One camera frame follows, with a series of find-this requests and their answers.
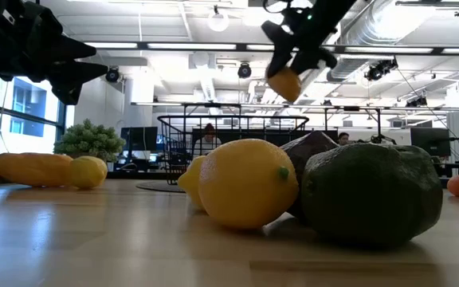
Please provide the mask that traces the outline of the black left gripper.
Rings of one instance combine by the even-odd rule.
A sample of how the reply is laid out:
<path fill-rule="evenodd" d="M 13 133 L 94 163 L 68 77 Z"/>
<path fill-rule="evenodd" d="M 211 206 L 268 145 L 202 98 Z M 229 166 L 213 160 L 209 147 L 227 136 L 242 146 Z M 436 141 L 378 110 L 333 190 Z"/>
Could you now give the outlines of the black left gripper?
<path fill-rule="evenodd" d="M 59 46 L 59 56 L 55 49 Z M 41 77 L 45 66 L 91 57 L 96 48 L 66 37 L 52 11 L 39 0 L 0 0 L 0 76 Z M 84 83 L 105 75 L 106 65 L 67 61 L 47 71 L 53 94 L 64 105 L 77 105 Z"/>

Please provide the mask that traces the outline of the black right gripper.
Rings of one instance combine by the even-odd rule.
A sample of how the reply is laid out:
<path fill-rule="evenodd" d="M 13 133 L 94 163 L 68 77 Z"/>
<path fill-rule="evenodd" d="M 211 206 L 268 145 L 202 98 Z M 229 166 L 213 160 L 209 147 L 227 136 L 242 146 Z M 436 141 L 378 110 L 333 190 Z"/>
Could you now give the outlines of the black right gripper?
<path fill-rule="evenodd" d="M 320 61 L 333 69 L 337 66 L 336 57 L 327 49 L 320 48 L 330 33 L 352 8 L 356 0 L 314 0 L 311 6 L 296 6 L 294 0 L 282 0 L 286 7 L 281 11 L 284 24 L 292 35 L 269 20 L 261 25 L 266 37 L 273 43 L 273 57 L 267 69 L 271 79 L 280 72 L 292 58 L 291 52 L 297 48 L 291 70 L 300 75 L 309 69 L 319 69 Z"/>

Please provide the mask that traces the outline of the orange-yellow mango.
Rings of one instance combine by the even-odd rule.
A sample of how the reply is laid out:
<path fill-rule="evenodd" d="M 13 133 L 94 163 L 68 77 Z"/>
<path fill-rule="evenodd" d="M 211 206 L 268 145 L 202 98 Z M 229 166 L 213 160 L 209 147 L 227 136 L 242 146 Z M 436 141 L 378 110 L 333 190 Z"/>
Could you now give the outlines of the orange-yellow mango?
<path fill-rule="evenodd" d="M 0 154 L 0 176 L 12 183 L 31 187 L 61 187 L 69 185 L 68 155 L 41 153 Z"/>
<path fill-rule="evenodd" d="M 284 67 L 273 77 L 268 77 L 267 82 L 276 94 L 289 102 L 296 101 L 300 95 L 300 78 L 289 67 Z"/>

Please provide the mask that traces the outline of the dark purple round fruit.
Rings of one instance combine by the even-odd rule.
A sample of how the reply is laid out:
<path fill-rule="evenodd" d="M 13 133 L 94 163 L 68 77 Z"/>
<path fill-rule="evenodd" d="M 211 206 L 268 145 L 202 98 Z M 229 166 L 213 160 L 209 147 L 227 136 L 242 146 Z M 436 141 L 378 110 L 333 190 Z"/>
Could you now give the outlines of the dark purple round fruit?
<path fill-rule="evenodd" d="M 280 147 L 286 152 L 293 163 L 299 190 L 295 202 L 287 209 L 287 213 L 297 218 L 297 220 L 304 226 L 309 225 L 302 209 L 300 195 L 305 165 L 313 155 L 329 151 L 338 146 L 339 145 L 330 139 L 325 133 L 313 131 Z"/>

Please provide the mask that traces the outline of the yellow lemon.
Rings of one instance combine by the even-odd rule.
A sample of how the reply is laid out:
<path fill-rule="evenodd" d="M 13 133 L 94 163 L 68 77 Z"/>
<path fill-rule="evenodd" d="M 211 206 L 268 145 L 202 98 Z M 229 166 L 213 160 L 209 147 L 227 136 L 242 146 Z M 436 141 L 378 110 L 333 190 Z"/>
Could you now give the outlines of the yellow lemon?
<path fill-rule="evenodd" d="M 201 166 L 205 158 L 205 155 L 200 155 L 193 159 L 186 171 L 178 178 L 178 186 L 186 192 L 192 204 L 198 210 L 204 210 L 198 192 L 198 184 Z"/>
<path fill-rule="evenodd" d="M 101 185 L 107 177 L 107 164 L 94 156 L 84 155 L 70 163 L 71 184 L 79 189 L 93 189 Z"/>
<path fill-rule="evenodd" d="M 202 161 L 198 188 L 210 218 L 237 230 L 273 222 L 299 193 L 286 152 L 258 139 L 231 141 L 211 151 Z"/>

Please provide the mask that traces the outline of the dark green avocado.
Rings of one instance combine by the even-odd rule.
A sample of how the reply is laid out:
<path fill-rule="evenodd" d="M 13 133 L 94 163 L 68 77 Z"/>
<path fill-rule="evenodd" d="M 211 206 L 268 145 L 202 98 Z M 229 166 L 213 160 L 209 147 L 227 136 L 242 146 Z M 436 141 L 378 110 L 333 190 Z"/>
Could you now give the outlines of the dark green avocado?
<path fill-rule="evenodd" d="M 389 249 L 437 223 L 443 189 L 430 155 L 421 148 L 354 143 L 307 161 L 300 202 L 321 238 Z"/>

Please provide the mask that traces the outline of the green artificial bushy plant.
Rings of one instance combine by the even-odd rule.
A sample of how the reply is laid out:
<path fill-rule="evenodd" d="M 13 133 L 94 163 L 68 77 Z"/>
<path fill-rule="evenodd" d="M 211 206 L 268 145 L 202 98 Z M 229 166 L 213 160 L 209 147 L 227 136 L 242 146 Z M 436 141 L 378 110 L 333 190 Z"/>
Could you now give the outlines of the green artificial bushy plant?
<path fill-rule="evenodd" d="M 89 119 L 66 129 L 65 134 L 53 145 L 53 153 L 68 155 L 73 159 L 93 156 L 104 162 L 115 162 L 122 152 L 125 140 L 116 134 L 113 127 L 96 125 Z"/>

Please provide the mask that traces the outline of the white round pendant lamp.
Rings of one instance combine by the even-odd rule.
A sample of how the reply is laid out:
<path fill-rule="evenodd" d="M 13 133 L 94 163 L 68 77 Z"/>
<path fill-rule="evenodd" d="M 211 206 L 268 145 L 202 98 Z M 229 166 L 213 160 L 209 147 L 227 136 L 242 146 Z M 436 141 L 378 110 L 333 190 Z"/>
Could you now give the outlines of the white round pendant lamp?
<path fill-rule="evenodd" d="M 207 25 L 209 28 L 215 32 L 222 32 L 228 28 L 229 23 L 229 16 L 224 14 L 219 9 L 218 5 L 214 5 L 207 19 Z"/>

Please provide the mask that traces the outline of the black computer monitor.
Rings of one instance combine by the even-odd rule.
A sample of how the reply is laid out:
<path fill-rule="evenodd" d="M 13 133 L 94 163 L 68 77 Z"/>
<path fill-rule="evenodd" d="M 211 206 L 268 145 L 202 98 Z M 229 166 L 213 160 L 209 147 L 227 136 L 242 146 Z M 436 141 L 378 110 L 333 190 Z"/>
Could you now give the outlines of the black computer monitor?
<path fill-rule="evenodd" d="M 449 130 L 444 128 L 411 128 L 410 139 L 413 146 L 428 152 L 431 156 L 451 155 Z"/>
<path fill-rule="evenodd" d="M 128 151 L 154 151 L 157 148 L 157 127 L 121 128 L 125 140 L 123 149 Z"/>

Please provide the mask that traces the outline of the grey round woven table mat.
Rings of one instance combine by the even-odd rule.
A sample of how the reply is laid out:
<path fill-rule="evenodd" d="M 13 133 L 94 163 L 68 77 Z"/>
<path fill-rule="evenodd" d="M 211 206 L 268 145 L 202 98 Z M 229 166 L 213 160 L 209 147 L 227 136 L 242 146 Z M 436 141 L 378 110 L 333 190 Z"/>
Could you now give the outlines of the grey round woven table mat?
<path fill-rule="evenodd" d="M 147 180 L 135 185 L 137 188 L 147 191 L 184 193 L 178 185 L 170 185 L 165 180 Z"/>

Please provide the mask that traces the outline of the silver ceiling air duct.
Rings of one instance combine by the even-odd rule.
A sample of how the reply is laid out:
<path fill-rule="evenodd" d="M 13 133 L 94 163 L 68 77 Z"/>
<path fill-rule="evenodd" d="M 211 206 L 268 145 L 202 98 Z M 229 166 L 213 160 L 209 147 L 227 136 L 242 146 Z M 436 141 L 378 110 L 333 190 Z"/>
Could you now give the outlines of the silver ceiling air duct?
<path fill-rule="evenodd" d="M 349 28 L 343 31 L 338 44 L 346 52 L 357 47 L 354 53 L 363 52 L 372 46 L 393 45 L 402 36 L 394 28 L 398 13 L 395 11 L 396 0 L 372 0 Z M 346 57 L 341 54 L 338 64 L 327 74 L 330 82 L 342 82 L 365 64 L 364 57 Z"/>

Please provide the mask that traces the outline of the long linear ceiling light rail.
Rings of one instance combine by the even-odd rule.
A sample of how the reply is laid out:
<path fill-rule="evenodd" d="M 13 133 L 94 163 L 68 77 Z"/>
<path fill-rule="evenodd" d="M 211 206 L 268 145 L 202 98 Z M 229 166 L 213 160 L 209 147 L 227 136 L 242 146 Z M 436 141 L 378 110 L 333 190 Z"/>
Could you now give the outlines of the long linear ceiling light rail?
<path fill-rule="evenodd" d="M 86 42 L 100 50 L 157 50 L 157 51 L 214 51 L 214 52 L 243 52 L 243 53 L 271 53 L 274 46 L 271 44 L 249 44 L 249 43 L 208 43 L 208 42 L 114 42 L 94 41 Z M 337 54 L 370 54 L 370 55 L 429 55 L 459 57 L 459 46 L 405 46 L 405 45 L 384 45 L 365 48 L 363 52 L 354 53 L 357 49 L 351 48 L 346 52 L 341 45 L 322 45 L 332 53 Z"/>

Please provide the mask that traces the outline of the black background rig frame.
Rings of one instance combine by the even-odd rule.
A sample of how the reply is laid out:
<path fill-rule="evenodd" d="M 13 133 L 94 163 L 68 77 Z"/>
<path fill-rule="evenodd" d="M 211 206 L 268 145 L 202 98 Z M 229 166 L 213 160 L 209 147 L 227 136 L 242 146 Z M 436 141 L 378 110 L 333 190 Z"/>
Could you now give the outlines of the black background rig frame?
<path fill-rule="evenodd" d="M 381 115 L 383 108 L 375 107 L 375 106 L 357 106 L 357 105 L 322 105 L 323 113 L 324 113 L 324 131 L 328 130 L 328 111 L 335 110 L 339 111 L 342 110 L 344 112 L 365 112 L 368 116 L 370 116 L 376 123 L 377 123 L 377 135 L 372 136 L 370 141 L 374 144 L 380 144 L 383 140 L 392 143 L 393 145 L 397 145 L 395 139 L 390 138 L 389 136 L 385 136 L 382 134 L 382 124 L 381 124 Z"/>

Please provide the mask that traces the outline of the black aluminium table frame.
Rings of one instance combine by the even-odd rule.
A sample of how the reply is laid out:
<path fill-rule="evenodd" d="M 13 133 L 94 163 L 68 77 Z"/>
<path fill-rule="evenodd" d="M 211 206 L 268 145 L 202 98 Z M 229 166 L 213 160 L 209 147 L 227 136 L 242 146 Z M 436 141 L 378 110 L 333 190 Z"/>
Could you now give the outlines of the black aluminium table frame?
<path fill-rule="evenodd" d="M 134 171 L 109 171 L 107 179 L 142 179 L 142 180 L 166 180 L 165 172 L 134 172 Z"/>

